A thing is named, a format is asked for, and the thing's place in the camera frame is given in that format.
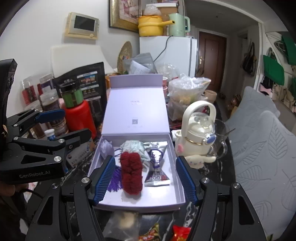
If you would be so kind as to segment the white green patterned snack bag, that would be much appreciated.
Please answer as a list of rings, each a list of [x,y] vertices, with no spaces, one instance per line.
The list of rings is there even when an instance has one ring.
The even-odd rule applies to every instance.
[[[125,141],[120,146],[122,152],[138,153],[142,162],[149,161],[149,157],[145,154],[144,144],[138,140]]]

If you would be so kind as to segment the silver purple snack packet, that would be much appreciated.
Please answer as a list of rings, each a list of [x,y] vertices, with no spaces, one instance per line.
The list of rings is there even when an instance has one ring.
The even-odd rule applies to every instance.
[[[145,187],[159,187],[170,185],[170,178],[162,170],[162,163],[168,142],[146,142],[144,148],[150,159],[150,168],[145,178]]]

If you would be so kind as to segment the white blue small box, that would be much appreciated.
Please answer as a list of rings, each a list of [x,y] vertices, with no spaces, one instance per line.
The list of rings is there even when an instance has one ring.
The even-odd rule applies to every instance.
[[[67,154],[66,160],[68,164],[72,168],[76,167],[95,150],[95,147],[96,146],[93,139],[90,139],[88,142],[81,144],[79,147],[73,149],[70,153]]]

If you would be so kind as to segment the blue white tube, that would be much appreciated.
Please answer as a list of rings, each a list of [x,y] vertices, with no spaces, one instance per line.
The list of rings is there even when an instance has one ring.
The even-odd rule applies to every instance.
[[[44,133],[49,141],[54,141],[56,139],[55,130],[53,128],[45,130]]]

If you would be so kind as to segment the red canister green lid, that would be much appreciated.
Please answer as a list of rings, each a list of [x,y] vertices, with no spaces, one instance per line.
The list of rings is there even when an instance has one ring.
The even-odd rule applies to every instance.
[[[79,81],[60,84],[59,89],[65,103],[64,110],[68,129],[74,132],[88,128],[94,140],[97,137],[97,130],[89,104],[84,100]]]

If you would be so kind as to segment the lavender gift box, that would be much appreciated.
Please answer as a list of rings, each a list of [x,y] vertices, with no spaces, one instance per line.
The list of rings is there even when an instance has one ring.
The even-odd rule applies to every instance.
[[[107,191],[97,208],[132,210],[141,213],[178,210],[185,194],[177,175],[176,155],[170,136],[169,120],[161,74],[118,75],[110,77],[111,91],[103,120],[100,140],[118,149],[125,141],[168,143],[161,169],[169,185],[144,186],[141,194],[131,196],[123,190]]]

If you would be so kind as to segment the red snack packet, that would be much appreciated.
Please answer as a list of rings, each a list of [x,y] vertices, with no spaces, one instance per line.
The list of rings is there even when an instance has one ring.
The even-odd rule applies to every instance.
[[[191,228],[173,225],[173,236],[171,237],[171,241],[186,241]]]

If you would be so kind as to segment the black printed package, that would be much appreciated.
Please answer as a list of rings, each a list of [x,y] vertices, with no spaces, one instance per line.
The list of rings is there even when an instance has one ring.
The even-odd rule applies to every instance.
[[[107,105],[104,63],[78,67],[54,78],[53,86],[57,89],[58,95],[61,95],[61,85],[71,81],[80,84],[83,98],[89,103],[94,123],[96,126],[100,125]]]

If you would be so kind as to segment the white chair back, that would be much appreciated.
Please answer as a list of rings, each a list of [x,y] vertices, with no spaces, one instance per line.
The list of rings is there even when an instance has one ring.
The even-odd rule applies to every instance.
[[[51,66],[54,77],[59,77],[75,68],[104,63],[105,74],[114,73],[99,45],[64,44],[51,48]]]

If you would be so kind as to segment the woven straw fan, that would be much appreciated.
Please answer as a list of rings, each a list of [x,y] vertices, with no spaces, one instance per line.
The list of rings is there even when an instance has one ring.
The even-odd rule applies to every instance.
[[[132,57],[132,44],[130,41],[126,41],[117,58],[117,72],[119,74],[124,73],[124,68],[123,68],[123,61],[126,59],[130,59]]]

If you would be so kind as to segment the grey mailer bag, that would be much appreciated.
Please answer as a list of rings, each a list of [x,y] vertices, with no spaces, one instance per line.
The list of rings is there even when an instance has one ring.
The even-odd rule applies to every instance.
[[[123,60],[123,69],[128,74],[157,74],[157,69],[150,53],[142,53]]]

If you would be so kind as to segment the black hanging handbag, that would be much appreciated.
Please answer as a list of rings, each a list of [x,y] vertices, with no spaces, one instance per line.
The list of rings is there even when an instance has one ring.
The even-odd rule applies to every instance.
[[[256,70],[256,63],[257,63],[257,58],[255,56],[255,44],[254,42],[250,43],[248,52],[246,53],[242,64],[241,68],[250,76],[255,75],[255,70]]]

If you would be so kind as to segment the white refrigerator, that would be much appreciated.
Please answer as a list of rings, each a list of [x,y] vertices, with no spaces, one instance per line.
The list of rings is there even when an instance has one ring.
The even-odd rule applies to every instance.
[[[180,73],[194,77],[197,64],[197,40],[190,37],[140,37],[140,53],[150,53],[157,66],[171,64]]]

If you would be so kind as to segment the brown wooden door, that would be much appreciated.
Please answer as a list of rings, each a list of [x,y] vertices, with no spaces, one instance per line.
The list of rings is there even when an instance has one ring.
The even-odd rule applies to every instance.
[[[197,59],[197,77],[206,77],[211,80],[208,89],[219,92],[222,85],[226,61],[225,37],[211,33],[199,33],[199,54]]]

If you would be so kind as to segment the light green electric kettle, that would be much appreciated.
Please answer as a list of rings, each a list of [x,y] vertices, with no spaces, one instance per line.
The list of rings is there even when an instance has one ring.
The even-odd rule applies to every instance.
[[[172,13],[169,14],[169,18],[174,22],[174,24],[169,25],[170,36],[185,37],[186,33],[191,31],[189,17],[180,15],[179,13]]]

